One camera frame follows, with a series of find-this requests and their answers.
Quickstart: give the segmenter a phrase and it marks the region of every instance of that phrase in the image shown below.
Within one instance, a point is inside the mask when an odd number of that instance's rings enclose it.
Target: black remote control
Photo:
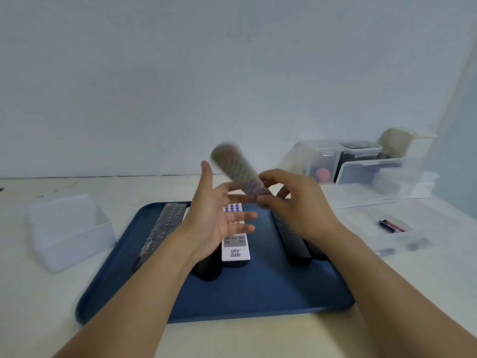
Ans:
[[[320,261],[328,260],[328,257],[316,245],[312,244],[311,242],[305,239],[303,239],[303,241],[305,241],[305,244],[308,247],[308,251],[312,255],[312,259],[320,260]]]
[[[290,264],[306,265],[311,263],[311,259],[328,260],[328,257],[316,245],[295,234],[287,225],[283,216],[280,216],[276,211],[272,211],[272,214],[283,245],[285,245],[285,252]]]
[[[162,241],[180,225],[186,207],[187,205],[184,203],[167,203],[164,206],[133,266],[133,272],[139,269],[156,251]]]
[[[276,211],[272,211],[272,215],[277,224],[280,238],[285,246],[285,253],[289,263],[293,265],[310,264],[312,256],[305,245],[305,241],[290,229],[283,216],[280,216]]]
[[[222,272],[222,244],[205,259],[199,261],[192,269],[192,273],[204,281],[213,281]]]

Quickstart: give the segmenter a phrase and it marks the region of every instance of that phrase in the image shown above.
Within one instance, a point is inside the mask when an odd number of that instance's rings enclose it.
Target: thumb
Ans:
[[[260,195],[257,196],[257,201],[270,206],[271,209],[276,210],[280,215],[286,218],[289,206],[283,198],[273,195]]]
[[[210,168],[210,164],[206,161],[202,161],[200,167],[202,168],[202,174],[200,176],[197,192],[212,189],[213,174],[212,168]]]

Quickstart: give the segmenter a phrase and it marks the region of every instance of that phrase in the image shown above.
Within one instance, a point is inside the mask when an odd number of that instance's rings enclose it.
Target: forearm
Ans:
[[[470,357],[477,339],[343,226],[323,251],[341,272],[386,357]]]
[[[186,234],[171,234],[56,357],[152,357],[192,268]]]

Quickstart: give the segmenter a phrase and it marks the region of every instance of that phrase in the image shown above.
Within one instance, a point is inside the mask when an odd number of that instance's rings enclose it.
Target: remote control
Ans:
[[[328,257],[321,251],[316,245],[312,244],[308,240],[303,239],[305,241],[305,245],[312,256],[312,259],[325,261],[328,260]]]
[[[230,143],[219,144],[210,157],[233,182],[240,185],[245,194],[251,198],[251,202],[256,203],[259,195],[271,194],[236,146]]]
[[[276,211],[272,211],[272,214],[291,264],[309,264],[311,262],[309,257],[320,261],[328,260],[328,257],[316,245],[296,235],[287,225],[283,216]]]
[[[232,203],[224,207],[225,212],[242,211],[241,203]],[[222,240],[222,262],[228,267],[239,267],[248,264],[250,251],[246,233],[226,237]]]
[[[167,203],[164,206],[156,224],[146,239],[144,247],[141,249],[133,271],[139,269],[157,250],[162,241],[179,226],[183,220],[186,206],[184,203]]]
[[[308,251],[305,241],[290,229],[285,219],[276,211],[272,211],[273,218],[278,228],[278,233],[285,246],[285,253],[290,264],[307,265],[312,262],[312,256]]]
[[[182,221],[184,221],[186,218],[189,209],[190,207],[186,208],[184,216],[182,217]],[[204,281],[213,281],[217,279],[222,272],[222,259],[220,258],[220,250],[220,246],[218,246],[208,257],[199,261],[191,272],[199,279]]]

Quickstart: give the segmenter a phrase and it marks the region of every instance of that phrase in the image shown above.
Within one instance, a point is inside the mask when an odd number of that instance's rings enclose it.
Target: pink round object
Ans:
[[[331,173],[328,168],[322,167],[316,170],[316,178],[320,182],[327,182],[331,177]]]

